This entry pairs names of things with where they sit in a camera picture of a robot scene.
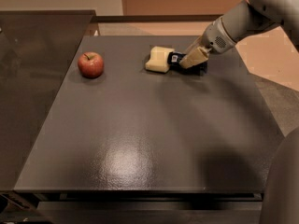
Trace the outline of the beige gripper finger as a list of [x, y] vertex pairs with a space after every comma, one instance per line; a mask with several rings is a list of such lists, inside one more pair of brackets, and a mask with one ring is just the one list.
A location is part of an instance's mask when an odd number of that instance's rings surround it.
[[206, 62], [208, 60], [208, 56], [209, 51], [205, 47], [197, 47], [186, 54], [179, 62], [179, 65], [184, 69], [189, 69], [200, 63]]
[[198, 36], [186, 49], [185, 49], [185, 53], [188, 54], [189, 52], [191, 52], [193, 49], [196, 49], [197, 47], [201, 46], [201, 40], [202, 37]]

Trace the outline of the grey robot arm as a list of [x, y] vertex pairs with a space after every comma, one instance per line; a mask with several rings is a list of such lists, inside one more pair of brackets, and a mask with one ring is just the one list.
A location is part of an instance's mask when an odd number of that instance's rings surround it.
[[[210, 23], [179, 62], [190, 68], [210, 53], [233, 48], [247, 36], [281, 27], [299, 46], [299, 0], [246, 0]], [[299, 128], [279, 145], [269, 169], [260, 224], [299, 224]]]

